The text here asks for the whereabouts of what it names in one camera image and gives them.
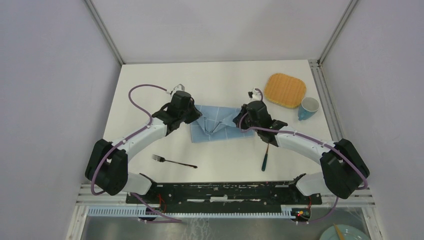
blue cloth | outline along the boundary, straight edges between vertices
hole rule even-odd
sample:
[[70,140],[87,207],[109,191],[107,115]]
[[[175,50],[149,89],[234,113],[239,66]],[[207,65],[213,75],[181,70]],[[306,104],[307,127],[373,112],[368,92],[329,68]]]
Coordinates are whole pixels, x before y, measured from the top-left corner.
[[240,108],[205,105],[196,105],[196,108],[203,116],[190,124],[192,143],[254,136],[252,130],[243,133],[233,122],[233,119],[239,114]]

fork tines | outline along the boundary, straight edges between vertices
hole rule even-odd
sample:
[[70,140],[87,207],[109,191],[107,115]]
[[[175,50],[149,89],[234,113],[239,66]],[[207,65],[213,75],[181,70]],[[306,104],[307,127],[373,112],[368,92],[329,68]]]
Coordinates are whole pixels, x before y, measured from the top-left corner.
[[161,157],[161,156],[158,156],[158,155],[155,155],[155,154],[153,154],[151,156],[151,158],[154,159],[154,160],[156,160],[156,161],[158,161],[158,162],[161,162],[161,163],[165,162],[165,158],[164,157]]

fork handle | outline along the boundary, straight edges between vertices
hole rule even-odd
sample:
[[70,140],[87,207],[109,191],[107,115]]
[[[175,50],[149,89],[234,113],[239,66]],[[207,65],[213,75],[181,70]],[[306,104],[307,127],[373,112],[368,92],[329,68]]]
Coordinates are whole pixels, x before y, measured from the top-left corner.
[[194,168],[194,169],[197,169],[198,168],[198,166],[195,166],[195,165],[185,164],[185,163],[176,162],[176,161],[165,160],[165,162],[170,162],[170,163],[174,163],[174,164],[184,165],[184,166],[187,166],[187,167],[190,167],[190,168]]

green plate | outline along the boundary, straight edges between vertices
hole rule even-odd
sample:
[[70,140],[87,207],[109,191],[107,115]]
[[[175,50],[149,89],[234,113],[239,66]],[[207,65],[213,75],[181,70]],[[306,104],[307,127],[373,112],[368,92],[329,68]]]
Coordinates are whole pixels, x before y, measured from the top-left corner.
[[[370,240],[362,231],[354,228],[353,226],[338,224],[338,229],[343,234],[345,240]],[[329,227],[325,230],[319,240],[340,240],[337,235],[336,228],[334,226]]]

gray floor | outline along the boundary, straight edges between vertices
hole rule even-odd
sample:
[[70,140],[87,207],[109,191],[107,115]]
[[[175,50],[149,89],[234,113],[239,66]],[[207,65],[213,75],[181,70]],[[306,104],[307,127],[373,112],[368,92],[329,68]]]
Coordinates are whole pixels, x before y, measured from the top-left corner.
[[[312,209],[312,219],[328,209]],[[369,235],[360,208],[341,208],[324,221],[297,225],[288,219],[184,218],[184,223],[144,224],[133,217],[88,217],[83,240],[319,240],[336,224]]]

